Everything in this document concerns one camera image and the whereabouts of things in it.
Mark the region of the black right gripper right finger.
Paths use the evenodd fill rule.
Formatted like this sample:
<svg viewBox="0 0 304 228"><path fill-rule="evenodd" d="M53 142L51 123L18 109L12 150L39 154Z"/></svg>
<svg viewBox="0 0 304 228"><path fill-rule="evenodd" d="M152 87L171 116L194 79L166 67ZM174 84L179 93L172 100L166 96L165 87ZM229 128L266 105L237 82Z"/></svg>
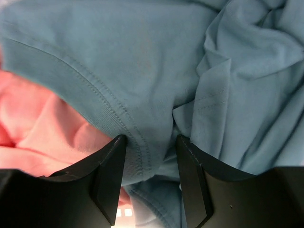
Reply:
<svg viewBox="0 0 304 228"><path fill-rule="evenodd" d="M233 168L179 135L176 154L189 228L301 228L304 169L259 175Z"/></svg>

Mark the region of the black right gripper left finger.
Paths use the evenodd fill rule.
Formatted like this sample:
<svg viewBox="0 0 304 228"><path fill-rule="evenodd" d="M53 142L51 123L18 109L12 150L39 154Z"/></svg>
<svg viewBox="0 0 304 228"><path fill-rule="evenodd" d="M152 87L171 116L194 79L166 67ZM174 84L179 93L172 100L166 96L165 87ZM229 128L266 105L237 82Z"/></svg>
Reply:
<svg viewBox="0 0 304 228"><path fill-rule="evenodd" d="M119 135L48 177L0 171L3 228L109 228L115 224L126 154Z"/></svg>

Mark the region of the grey-blue t shirt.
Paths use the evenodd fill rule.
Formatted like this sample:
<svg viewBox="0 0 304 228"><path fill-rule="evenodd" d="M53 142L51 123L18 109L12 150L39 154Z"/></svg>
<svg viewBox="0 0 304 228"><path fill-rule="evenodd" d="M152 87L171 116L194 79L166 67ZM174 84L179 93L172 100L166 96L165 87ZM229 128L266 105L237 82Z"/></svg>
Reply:
<svg viewBox="0 0 304 228"><path fill-rule="evenodd" d="M301 0L18 0L0 64L126 135L137 228L186 227L178 134L251 174L304 163Z"/></svg>

